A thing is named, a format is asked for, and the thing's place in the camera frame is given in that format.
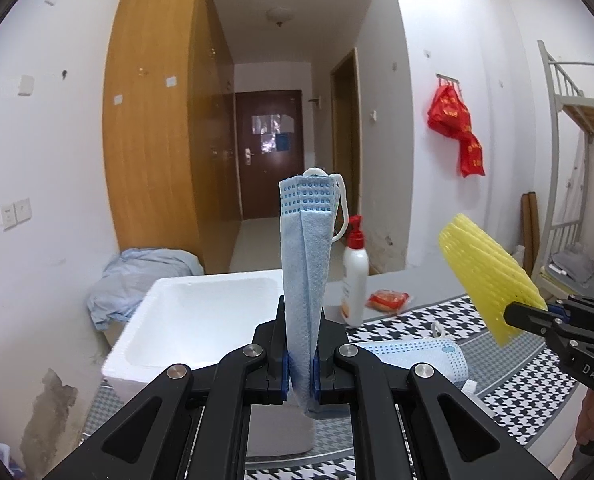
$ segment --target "red package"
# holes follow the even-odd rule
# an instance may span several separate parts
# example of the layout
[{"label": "red package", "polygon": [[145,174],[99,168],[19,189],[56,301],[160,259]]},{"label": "red package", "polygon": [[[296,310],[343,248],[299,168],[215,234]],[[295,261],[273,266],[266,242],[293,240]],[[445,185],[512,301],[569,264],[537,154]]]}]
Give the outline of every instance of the red package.
[{"label": "red package", "polygon": [[410,294],[406,292],[378,290],[368,298],[366,306],[379,312],[397,314],[404,309],[409,300]]},{"label": "red package", "polygon": [[428,111],[428,126],[460,144],[459,170],[463,177],[484,173],[482,146],[472,133],[471,113],[452,84],[440,84]]}]

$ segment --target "metal screw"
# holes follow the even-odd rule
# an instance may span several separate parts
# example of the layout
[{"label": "metal screw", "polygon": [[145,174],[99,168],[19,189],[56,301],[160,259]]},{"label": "metal screw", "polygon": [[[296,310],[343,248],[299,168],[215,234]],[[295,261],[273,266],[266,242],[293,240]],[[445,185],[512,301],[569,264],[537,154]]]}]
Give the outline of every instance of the metal screw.
[{"label": "metal screw", "polygon": [[415,374],[423,379],[432,377],[434,373],[435,369],[429,364],[420,363],[417,366],[415,366]]},{"label": "metal screw", "polygon": [[187,369],[184,365],[172,365],[166,371],[166,375],[171,379],[181,379],[186,377]]},{"label": "metal screw", "polygon": [[258,357],[263,353],[264,349],[261,346],[252,344],[244,346],[244,355],[246,357]]},{"label": "metal screw", "polygon": [[342,345],[339,347],[339,353],[344,357],[355,357],[359,354],[359,349],[355,345]]}]

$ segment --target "blue gripper pad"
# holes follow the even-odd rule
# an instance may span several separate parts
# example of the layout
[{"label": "blue gripper pad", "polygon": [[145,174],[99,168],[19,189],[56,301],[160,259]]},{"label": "blue gripper pad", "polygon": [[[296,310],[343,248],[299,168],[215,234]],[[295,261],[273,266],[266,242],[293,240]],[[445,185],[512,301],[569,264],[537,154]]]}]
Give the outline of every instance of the blue gripper pad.
[{"label": "blue gripper pad", "polygon": [[288,350],[284,350],[282,356],[282,400],[288,400],[289,380]]},{"label": "blue gripper pad", "polygon": [[319,351],[315,351],[312,359],[312,393],[317,402],[321,399],[321,382],[319,381]]},{"label": "blue gripper pad", "polygon": [[564,323],[570,322],[570,316],[567,316],[564,307],[559,305],[548,304],[548,312],[558,315]]}]

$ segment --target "metal bed frame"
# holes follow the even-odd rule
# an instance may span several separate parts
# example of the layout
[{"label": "metal bed frame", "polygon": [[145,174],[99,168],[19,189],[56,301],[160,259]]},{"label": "metal bed frame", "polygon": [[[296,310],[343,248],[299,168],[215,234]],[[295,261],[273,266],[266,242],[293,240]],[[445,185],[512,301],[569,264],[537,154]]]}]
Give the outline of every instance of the metal bed frame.
[{"label": "metal bed frame", "polygon": [[[532,280],[537,286],[553,294],[556,298],[565,300],[570,290],[557,286],[553,281],[542,275],[542,268],[547,266],[551,254],[561,251],[566,246],[580,241],[586,201],[588,199],[588,175],[590,173],[589,151],[594,142],[594,118],[588,110],[594,110],[594,99],[586,97],[573,79],[564,70],[564,66],[594,67],[592,62],[557,61],[546,50],[543,41],[538,41],[539,50],[546,73],[549,103],[551,105],[552,123],[552,164],[551,185],[549,189],[548,207],[544,218],[544,228],[540,237],[540,247],[533,269]],[[559,113],[565,111],[584,131],[584,184],[580,209],[580,218],[574,221],[553,224],[555,202],[557,199],[558,175],[560,170],[560,119]]]}]

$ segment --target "blue face mask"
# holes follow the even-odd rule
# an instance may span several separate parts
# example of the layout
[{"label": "blue face mask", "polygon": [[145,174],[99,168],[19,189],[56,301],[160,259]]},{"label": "blue face mask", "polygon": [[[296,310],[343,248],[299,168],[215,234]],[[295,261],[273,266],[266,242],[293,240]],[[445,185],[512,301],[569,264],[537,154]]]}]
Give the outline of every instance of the blue face mask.
[{"label": "blue face mask", "polygon": [[[291,382],[299,406],[313,409],[313,358],[317,348],[330,246],[348,227],[341,175],[314,168],[279,183],[283,294]],[[341,202],[344,226],[333,236]]]}]

